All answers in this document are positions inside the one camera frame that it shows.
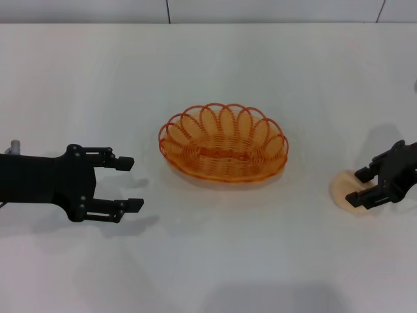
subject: oval basket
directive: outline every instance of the oval basket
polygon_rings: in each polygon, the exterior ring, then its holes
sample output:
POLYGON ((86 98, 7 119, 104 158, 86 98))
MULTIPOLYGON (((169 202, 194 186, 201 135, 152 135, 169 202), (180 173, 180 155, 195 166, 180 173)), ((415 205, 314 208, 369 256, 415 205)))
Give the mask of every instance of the oval basket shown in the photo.
POLYGON ((212 103, 174 115, 159 131, 159 148, 186 175, 253 183, 283 170, 289 146, 278 124, 258 109, 212 103))

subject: white wall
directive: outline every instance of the white wall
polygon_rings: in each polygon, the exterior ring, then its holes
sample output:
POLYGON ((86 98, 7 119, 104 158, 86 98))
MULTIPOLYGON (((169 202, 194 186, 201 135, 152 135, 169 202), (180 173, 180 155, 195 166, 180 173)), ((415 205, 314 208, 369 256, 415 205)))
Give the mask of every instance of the white wall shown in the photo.
POLYGON ((380 22, 417 22, 417 0, 386 0, 380 22))
POLYGON ((0 0, 0 22, 168 23, 165 0, 0 0))
POLYGON ((384 0, 168 0, 172 23, 375 22, 383 2, 384 0))

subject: orange wicker basket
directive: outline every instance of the orange wicker basket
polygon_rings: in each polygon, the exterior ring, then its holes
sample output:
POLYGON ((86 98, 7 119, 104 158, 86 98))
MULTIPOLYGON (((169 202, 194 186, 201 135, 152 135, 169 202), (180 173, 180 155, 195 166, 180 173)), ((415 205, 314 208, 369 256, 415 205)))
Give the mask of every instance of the orange wicker basket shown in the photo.
POLYGON ((279 174, 289 146, 278 124, 258 109, 212 103, 174 115, 159 131, 159 148, 186 175, 252 183, 279 174))

